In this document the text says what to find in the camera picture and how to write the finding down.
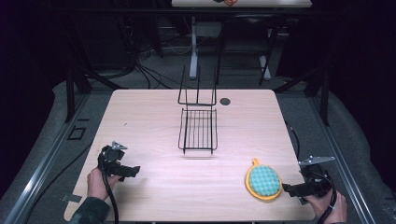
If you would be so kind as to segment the person's left hand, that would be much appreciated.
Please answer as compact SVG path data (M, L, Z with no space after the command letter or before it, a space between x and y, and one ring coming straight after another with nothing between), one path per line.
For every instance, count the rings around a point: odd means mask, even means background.
M94 168L87 175L88 191L87 196L104 201L108 197L106 185L102 177L102 172Z

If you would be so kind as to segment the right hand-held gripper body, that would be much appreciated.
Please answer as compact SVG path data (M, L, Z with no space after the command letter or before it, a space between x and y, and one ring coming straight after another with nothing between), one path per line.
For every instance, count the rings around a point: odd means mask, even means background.
M323 197L332 188L332 179L321 164L334 161L334 157L309 156L300 161L300 173L304 178L303 196Z

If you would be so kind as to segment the yellow and teal sponge brush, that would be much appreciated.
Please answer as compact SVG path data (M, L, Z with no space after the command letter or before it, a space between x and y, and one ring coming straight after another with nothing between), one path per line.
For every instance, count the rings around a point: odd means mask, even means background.
M277 198L283 189L277 172L268 165L260 164L256 158L252 160L252 166L247 170L245 186L253 197L263 201Z

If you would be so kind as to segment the black wire rack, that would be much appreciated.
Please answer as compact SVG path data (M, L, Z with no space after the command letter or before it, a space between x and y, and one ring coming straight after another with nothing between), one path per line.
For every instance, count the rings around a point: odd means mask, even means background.
M178 148L187 151L209 151L218 148L216 83L190 80L182 70L177 103L181 106Z

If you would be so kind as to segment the person's right hand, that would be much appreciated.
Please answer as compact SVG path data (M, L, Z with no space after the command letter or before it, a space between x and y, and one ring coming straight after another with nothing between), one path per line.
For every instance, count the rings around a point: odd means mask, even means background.
M335 203L332 203L332 191L325 196L317 198L315 196L304 197L314 209L318 224L346 224L347 223L347 200L339 191L335 194Z

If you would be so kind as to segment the grey tape piece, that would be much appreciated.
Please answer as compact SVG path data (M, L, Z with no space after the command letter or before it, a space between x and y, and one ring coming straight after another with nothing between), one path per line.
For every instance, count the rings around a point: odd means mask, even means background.
M78 196L78 195L74 195L74 194L64 194L61 197L61 201L62 202L66 202L66 203L79 203L81 201L82 197Z

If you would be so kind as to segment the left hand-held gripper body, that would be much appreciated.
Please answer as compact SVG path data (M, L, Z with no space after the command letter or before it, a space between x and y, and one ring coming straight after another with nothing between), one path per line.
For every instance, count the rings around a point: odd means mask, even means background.
M107 176L118 175L126 177L126 168L120 164L125 154L125 146L113 141L110 146L102 148L98 155L98 168Z

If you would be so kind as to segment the white desk in background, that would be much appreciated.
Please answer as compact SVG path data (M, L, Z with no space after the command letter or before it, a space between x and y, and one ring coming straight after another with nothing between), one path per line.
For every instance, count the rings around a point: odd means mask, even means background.
M209 9L209 16L215 16L215 9L290 9L310 8L311 0L172 0L176 9ZM190 79L198 76L198 37L215 37L219 34L218 21L199 21L191 16L191 65Z

